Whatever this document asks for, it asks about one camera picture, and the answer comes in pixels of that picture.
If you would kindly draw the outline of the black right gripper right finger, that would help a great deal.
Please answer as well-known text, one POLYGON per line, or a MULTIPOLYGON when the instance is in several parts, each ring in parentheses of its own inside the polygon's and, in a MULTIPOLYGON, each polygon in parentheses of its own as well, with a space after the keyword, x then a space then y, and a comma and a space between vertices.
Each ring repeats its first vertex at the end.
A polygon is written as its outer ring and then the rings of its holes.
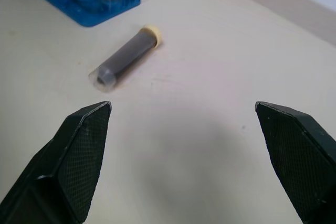
POLYGON ((336 224, 336 140, 310 115, 255 105, 273 169, 303 224, 336 224))

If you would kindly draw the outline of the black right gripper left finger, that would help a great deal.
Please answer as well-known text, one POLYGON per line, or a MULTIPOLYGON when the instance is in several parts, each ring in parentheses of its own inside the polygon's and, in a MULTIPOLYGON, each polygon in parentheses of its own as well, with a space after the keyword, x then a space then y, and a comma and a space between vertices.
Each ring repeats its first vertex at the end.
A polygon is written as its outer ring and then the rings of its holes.
POLYGON ((67 116, 0 203, 0 224, 83 224, 100 177, 112 105, 67 116))

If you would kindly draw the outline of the dark tube with cream cap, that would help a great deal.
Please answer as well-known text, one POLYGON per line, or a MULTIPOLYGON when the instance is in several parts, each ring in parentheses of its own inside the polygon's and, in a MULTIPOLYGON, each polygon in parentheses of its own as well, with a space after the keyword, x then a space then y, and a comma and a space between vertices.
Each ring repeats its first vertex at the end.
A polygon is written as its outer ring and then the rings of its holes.
POLYGON ((147 54, 162 43, 160 30, 154 25, 142 27, 127 43, 89 74, 89 80, 102 92, 117 86, 147 54))

